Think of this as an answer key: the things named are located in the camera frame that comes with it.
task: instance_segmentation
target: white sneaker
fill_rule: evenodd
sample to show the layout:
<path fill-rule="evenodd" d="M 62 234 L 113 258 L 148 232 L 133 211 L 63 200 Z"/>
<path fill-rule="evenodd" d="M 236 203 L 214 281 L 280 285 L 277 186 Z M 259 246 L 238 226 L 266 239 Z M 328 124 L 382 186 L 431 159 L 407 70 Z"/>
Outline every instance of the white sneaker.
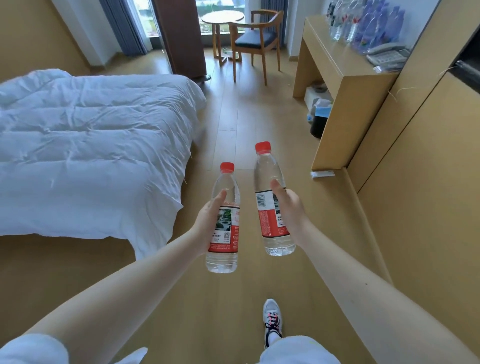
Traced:
<path fill-rule="evenodd" d="M 265 349 L 269 347 L 268 336 L 275 332 L 282 337 L 282 314 L 280 307 L 273 298 L 269 298 L 264 304 L 264 324 L 265 324 Z"/>

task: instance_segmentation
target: desk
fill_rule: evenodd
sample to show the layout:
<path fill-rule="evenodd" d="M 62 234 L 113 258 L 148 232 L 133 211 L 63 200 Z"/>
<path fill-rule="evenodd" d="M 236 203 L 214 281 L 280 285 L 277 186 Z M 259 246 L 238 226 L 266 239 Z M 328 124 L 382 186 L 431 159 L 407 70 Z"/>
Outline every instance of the desk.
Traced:
<path fill-rule="evenodd" d="M 222 45 L 220 43 L 220 25 L 228 24 L 230 22 L 237 22 L 242 20 L 245 15 L 242 12 L 236 10 L 220 10 L 218 12 L 209 12 L 202 16 L 202 22 L 212 25 L 212 36 L 213 36 L 213 56 L 218 59 L 220 66 L 222 66 L 226 61 L 227 57 L 222 56 Z"/>
<path fill-rule="evenodd" d="M 305 19 L 293 97 L 313 81 L 326 83 L 334 103 L 312 170 L 346 167 L 398 73 L 376 73 L 364 56 L 334 42 L 324 15 Z"/>

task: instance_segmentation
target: black seat cushion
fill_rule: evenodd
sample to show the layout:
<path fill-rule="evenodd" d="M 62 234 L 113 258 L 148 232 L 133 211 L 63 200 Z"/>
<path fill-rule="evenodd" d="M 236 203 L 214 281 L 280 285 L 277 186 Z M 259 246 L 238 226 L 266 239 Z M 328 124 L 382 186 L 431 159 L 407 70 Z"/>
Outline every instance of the black seat cushion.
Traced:
<path fill-rule="evenodd" d="M 264 46 L 268 47 L 276 39 L 276 32 L 268 32 L 264 30 Z M 241 37 L 235 41 L 237 47 L 260 49 L 260 31 L 246 31 Z"/>

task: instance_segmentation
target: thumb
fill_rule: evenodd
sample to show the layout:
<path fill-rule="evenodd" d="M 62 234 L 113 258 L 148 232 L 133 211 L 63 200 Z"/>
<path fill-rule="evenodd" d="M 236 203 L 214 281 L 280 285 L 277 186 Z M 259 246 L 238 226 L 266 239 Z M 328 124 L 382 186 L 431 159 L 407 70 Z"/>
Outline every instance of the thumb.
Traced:
<path fill-rule="evenodd" d="M 219 210 L 220 206 L 222 206 L 222 204 L 224 203 L 226 197 L 227 197 L 227 191 L 221 190 L 220 193 L 213 199 L 212 204 L 210 205 L 210 208 Z"/>
<path fill-rule="evenodd" d="M 278 180 L 271 180 L 270 188 L 272 189 L 273 193 L 275 193 L 275 196 L 277 197 L 279 203 L 288 203 L 290 197 L 288 196 L 287 191 L 285 191 L 285 189 L 280 185 L 280 182 L 278 182 Z"/>

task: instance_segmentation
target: group of bottles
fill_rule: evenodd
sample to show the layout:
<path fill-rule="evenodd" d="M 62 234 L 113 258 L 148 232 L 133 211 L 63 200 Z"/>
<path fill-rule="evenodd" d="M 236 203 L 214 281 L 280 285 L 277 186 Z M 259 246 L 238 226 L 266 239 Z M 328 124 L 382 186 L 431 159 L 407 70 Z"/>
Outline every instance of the group of bottles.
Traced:
<path fill-rule="evenodd" d="M 269 255 L 288 255 L 295 250 L 295 244 L 283 223 L 278 200 L 270 188 L 270 181 L 273 179 L 278 180 L 285 188 L 285 180 L 272 155 L 270 143 L 257 143 L 255 150 L 257 152 L 254 171 L 255 195 L 264 247 Z M 206 255 L 207 268 L 215 273 L 231 273 L 237 268 L 240 191 L 233 175 L 234 170 L 233 163 L 220 164 L 221 173 L 212 191 L 212 199 L 222 190 L 227 192 Z"/>
<path fill-rule="evenodd" d="M 360 54 L 383 43 L 397 42 L 405 10 L 385 0 L 332 0 L 327 11 L 330 37 L 343 40 Z"/>

